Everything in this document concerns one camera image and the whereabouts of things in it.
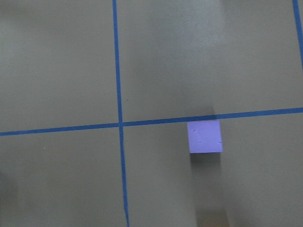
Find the purple foam block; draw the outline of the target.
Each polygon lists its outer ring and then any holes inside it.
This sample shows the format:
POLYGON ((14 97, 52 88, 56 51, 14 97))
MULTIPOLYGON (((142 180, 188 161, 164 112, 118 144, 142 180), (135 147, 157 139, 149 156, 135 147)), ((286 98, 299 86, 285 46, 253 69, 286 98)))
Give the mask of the purple foam block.
POLYGON ((223 152, 219 120, 188 122, 187 134, 190 154, 223 152))

